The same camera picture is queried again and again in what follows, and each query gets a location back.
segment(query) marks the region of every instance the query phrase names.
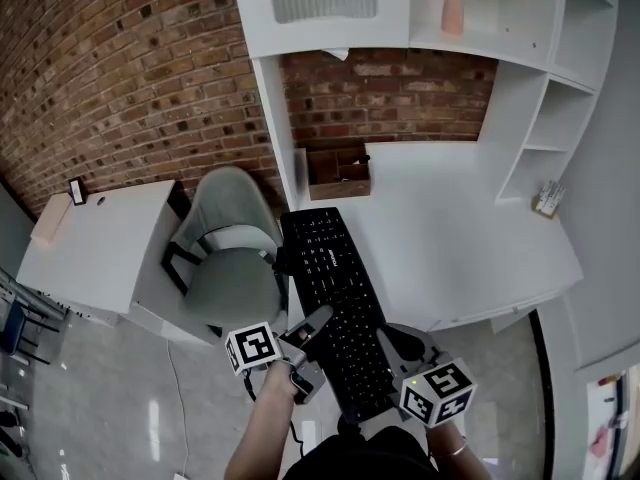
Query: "gray tiled floor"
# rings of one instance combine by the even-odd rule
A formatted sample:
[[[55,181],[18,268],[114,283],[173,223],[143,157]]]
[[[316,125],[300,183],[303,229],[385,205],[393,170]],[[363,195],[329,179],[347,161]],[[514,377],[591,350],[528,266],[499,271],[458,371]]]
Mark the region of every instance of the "gray tiled floor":
[[[51,366],[26,368],[20,377],[18,363],[4,358],[2,364],[4,381],[31,405],[20,417],[37,478],[171,480],[186,451],[167,342],[128,321],[111,329],[71,316],[63,329],[60,338],[41,335],[40,354],[54,358]],[[487,323],[435,334],[479,382],[465,415],[473,448],[496,478],[541,478],[543,406],[528,320],[498,335]],[[170,347],[185,403],[187,476],[222,479],[251,402],[223,347]],[[290,442],[283,467],[296,456]],[[0,459],[0,475],[33,478],[8,458]]]

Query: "picture frame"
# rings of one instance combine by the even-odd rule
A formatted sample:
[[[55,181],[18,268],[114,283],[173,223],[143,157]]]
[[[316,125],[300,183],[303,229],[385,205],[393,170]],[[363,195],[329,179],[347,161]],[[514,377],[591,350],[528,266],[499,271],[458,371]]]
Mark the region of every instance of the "picture frame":
[[[75,206],[87,203],[87,189],[82,182],[82,178],[71,178],[69,180],[69,194]]]

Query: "bracelet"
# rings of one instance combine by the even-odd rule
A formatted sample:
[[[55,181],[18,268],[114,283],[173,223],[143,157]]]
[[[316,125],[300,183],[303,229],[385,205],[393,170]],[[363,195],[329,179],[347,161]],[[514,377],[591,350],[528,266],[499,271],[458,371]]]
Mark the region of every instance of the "bracelet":
[[[462,453],[462,451],[467,447],[467,438],[463,437],[462,439],[464,439],[464,443],[455,452],[447,453],[446,455],[434,455],[434,454],[431,454],[431,456],[434,459],[448,459],[449,457],[455,457],[456,455],[460,455]]]

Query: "ar tag cube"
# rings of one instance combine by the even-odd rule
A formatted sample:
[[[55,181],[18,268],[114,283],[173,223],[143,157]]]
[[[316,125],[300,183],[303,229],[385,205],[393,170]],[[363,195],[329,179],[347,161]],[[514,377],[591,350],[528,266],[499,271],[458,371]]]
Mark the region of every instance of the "ar tag cube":
[[[224,345],[236,375],[282,356],[267,322],[231,331]]]
[[[454,359],[405,379],[400,407],[427,427],[437,427],[467,409],[476,387],[462,359]]]

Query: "white cable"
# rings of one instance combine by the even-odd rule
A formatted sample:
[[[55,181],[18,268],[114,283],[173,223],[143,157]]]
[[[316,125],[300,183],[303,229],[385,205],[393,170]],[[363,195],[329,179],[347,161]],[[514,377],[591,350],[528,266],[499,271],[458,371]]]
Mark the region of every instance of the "white cable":
[[[186,451],[184,464],[182,465],[182,476],[184,476],[187,471],[187,462],[189,461],[189,441],[187,440],[187,415],[184,412],[184,400],[182,400],[182,393],[180,392],[180,382],[178,381],[178,373],[176,372],[176,365],[173,364],[173,359],[171,358],[171,350],[169,349],[169,340],[167,340],[167,355],[169,356],[169,362],[171,363],[171,368],[173,368],[173,376],[176,379],[176,388],[178,390],[178,398],[180,398],[180,406],[182,407],[182,430],[184,431],[184,448]]]

